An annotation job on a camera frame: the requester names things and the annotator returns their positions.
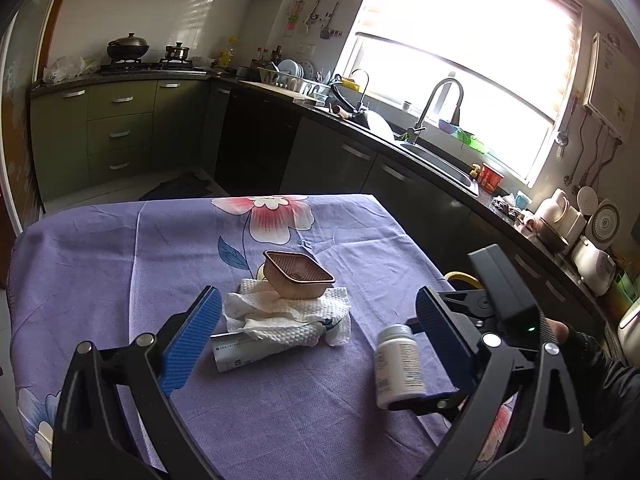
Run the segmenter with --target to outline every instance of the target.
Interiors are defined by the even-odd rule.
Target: white pill bottle
[[[378,334],[376,404],[386,410],[396,400],[425,394],[418,344],[411,329],[402,324],[386,327]]]

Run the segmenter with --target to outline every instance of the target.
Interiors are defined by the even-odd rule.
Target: kitchen sink
[[[417,144],[411,144],[410,142],[406,142],[405,140],[396,140],[396,145],[403,150],[407,150],[408,152],[413,153],[415,156],[420,158],[421,161],[425,162],[437,174],[452,181],[452,183],[456,184],[462,189],[465,189],[472,195],[478,196],[478,183],[475,180],[471,180],[468,174],[463,173],[463,171],[460,171],[455,166],[452,166],[446,160],[443,160],[439,156],[431,153],[428,150],[425,150]]]

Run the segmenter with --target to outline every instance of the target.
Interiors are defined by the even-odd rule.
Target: person's hand
[[[551,330],[553,330],[554,334],[558,338],[558,342],[560,344],[564,343],[566,339],[569,337],[569,327],[564,323],[560,323],[559,321],[554,321],[553,319],[546,318]]]

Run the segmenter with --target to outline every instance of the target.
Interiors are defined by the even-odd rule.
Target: floor mat
[[[211,190],[207,187],[209,180],[201,180],[193,171],[162,182],[151,191],[146,192],[140,200],[170,200],[173,198],[201,198],[210,196]]]

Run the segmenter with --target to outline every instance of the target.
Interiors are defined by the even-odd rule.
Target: cutting board
[[[294,92],[293,90],[287,90],[286,88],[280,88],[278,86],[267,85],[267,83],[254,83],[253,81],[241,81],[240,83],[243,85],[249,85],[255,88],[259,88],[263,91],[274,94],[277,97],[286,99],[287,101],[304,101],[306,104],[310,105],[315,105],[318,103],[318,99],[309,97],[308,95]]]

